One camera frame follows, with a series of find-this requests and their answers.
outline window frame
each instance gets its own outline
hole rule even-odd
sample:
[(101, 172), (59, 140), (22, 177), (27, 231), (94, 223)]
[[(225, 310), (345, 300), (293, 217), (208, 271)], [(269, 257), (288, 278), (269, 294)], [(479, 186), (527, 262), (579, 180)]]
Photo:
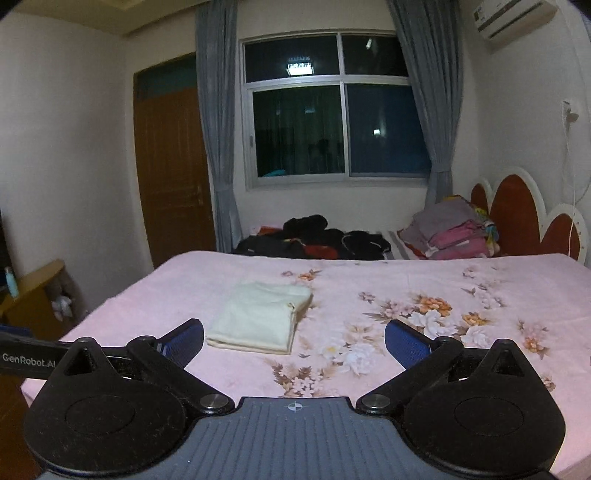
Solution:
[[(289, 37), (335, 35), (337, 40), (337, 53), (339, 56), (338, 75), (309, 75), (295, 78), (283, 78), (272, 80), (261, 80), (258, 82), (246, 82), (246, 53), (245, 46), (250, 43), (279, 40)], [(387, 30), (315, 30), (298, 31), (285, 34), (266, 35), (264, 37), (244, 38), (239, 41), (239, 78), (241, 83), (242, 101), (242, 141), (244, 152), (244, 169), (246, 177), (246, 188), (269, 188), (285, 187), (294, 184), (334, 183), (351, 185), (367, 185), (368, 183), (384, 185), (390, 183), (404, 183), (410, 186), (424, 186), (427, 178), (419, 174), (388, 174), (388, 173), (358, 173), (350, 174), (350, 144), (349, 144), (349, 111), (347, 106), (346, 85), (410, 85), (408, 77), (389, 75), (356, 75), (345, 73), (345, 56), (343, 52), (342, 35), (375, 35), (395, 37), (395, 31)], [(278, 177), (259, 177), (256, 163), (256, 142), (255, 142), (255, 119), (252, 94), (266, 90), (277, 90), (285, 88), (298, 88), (310, 86), (333, 85), (340, 87), (340, 102), (343, 124), (343, 153), (345, 161), (344, 173), (322, 173), (304, 175), (286, 175)]]

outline door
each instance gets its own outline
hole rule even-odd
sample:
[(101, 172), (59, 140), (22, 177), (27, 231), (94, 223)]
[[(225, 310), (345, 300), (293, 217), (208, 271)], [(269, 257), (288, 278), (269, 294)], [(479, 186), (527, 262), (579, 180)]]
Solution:
[(136, 79), (135, 161), (154, 268), (178, 254), (215, 249), (191, 57), (154, 67)]

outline red headboard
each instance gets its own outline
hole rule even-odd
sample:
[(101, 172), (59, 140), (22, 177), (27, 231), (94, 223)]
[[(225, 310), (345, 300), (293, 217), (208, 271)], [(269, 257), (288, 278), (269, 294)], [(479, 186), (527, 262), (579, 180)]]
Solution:
[(496, 223), (502, 255), (568, 255), (570, 249), (570, 256), (584, 263), (589, 234), (580, 212), (563, 203), (547, 215), (538, 186), (522, 168), (508, 170), (494, 193), (480, 180), (470, 201)]

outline pink blanket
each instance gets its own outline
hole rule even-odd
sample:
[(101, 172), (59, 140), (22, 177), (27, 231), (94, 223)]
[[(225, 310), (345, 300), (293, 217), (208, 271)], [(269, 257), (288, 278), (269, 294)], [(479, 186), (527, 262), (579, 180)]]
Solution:
[(477, 237), (438, 250), (430, 258), (431, 260), (456, 260), (459, 258), (487, 258), (489, 255), (486, 238)]
[[(384, 345), (393, 317), (466, 346), (511, 338), (566, 420), (553, 473), (563, 480), (591, 475), (591, 272), (563, 255), (353, 262), (191, 252), (107, 300), (65, 340), (93, 336), (103, 346), (124, 345), (191, 317), (207, 332), (231, 288), (251, 281), (305, 284), (314, 298), (290, 356), (205, 345), (189, 363), (189, 372), (236, 402), (248, 395), (346, 395), (354, 404), (402, 371)], [(22, 389), (31, 400), (42, 385), (27, 380)]]
[(472, 238), (486, 238), (486, 232), (482, 225), (478, 225), (472, 220), (461, 224), (460, 226), (446, 230), (445, 232), (434, 235), (429, 244), (443, 250), (453, 245), (470, 240)]

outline wall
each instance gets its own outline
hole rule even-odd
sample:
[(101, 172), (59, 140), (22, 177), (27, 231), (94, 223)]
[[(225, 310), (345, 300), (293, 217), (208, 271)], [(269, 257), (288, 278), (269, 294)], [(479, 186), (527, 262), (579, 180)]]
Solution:
[(0, 45), (0, 209), (15, 269), (64, 259), (93, 309), (142, 273), (125, 170), (123, 42), (10, 14)]
[[(289, 31), (327, 28), (393, 30), (384, 0), (242, 0), (238, 11), (238, 38)], [(144, 264), (149, 270), (150, 254), (145, 239), (141, 204), (135, 175), (133, 145), (132, 77), (139, 69), (180, 56), (195, 49), (194, 14), (185, 12), (128, 38), (126, 45), (126, 127), (129, 172), (132, 174), (136, 229), (142, 238)], [(454, 160), (456, 191), (469, 194), (478, 176), (478, 131), (475, 88), (466, 55), (465, 100)], [(283, 189), (247, 190), (242, 142), (242, 99), (236, 90), (235, 179), (234, 189), (242, 228), (282, 224), (293, 216), (324, 214), (331, 226), (342, 229), (397, 229), (409, 222), (424, 204), (426, 186), (417, 182), (363, 186), (339, 184), (298, 185)]]
[[(461, 1), (476, 83), (480, 173), (494, 184), (503, 169), (520, 166), (536, 180), (548, 210), (572, 202), (571, 173), (565, 166), (564, 98), (580, 106), (580, 118), (569, 133), (577, 196), (591, 171), (586, 86), (591, 85), (591, 44), (582, 19), (568, 2), (558, 0), (560, 11), (548, 24), (492, 51), (471, 17), (479, 3)], [(578, 207), (591, 226), (591, 195)]]

